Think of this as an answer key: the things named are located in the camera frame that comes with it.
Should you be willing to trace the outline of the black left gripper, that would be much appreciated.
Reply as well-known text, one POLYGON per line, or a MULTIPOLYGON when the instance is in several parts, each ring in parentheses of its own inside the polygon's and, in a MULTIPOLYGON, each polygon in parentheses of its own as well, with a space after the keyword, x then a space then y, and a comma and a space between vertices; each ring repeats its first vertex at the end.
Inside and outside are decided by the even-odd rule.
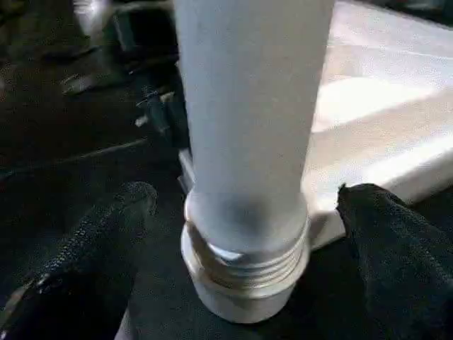
POLYGON ((188 147, 188 119, 171 6, 118 6, 109 18, 109 48, 138 94, 139 127, 175 149, 188 147))

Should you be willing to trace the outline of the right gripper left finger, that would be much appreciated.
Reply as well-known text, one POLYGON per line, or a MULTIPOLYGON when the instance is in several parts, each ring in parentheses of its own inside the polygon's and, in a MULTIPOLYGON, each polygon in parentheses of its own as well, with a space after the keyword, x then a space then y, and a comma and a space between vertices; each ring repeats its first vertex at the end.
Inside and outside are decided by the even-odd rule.
POLYGON ((98 200, 1 311, 2 339, 114 339, 127 311, 157 192, 123 184, 98 200))

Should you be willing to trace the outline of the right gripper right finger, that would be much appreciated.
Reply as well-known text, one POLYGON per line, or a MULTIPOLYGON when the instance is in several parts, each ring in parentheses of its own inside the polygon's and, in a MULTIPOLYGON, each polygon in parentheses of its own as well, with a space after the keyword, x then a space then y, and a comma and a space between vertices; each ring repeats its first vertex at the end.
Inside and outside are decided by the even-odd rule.
POLYGON ((388 339, 452 338, 452 242, 373 183, 338 189, 336 210, 370 317, 388 339))

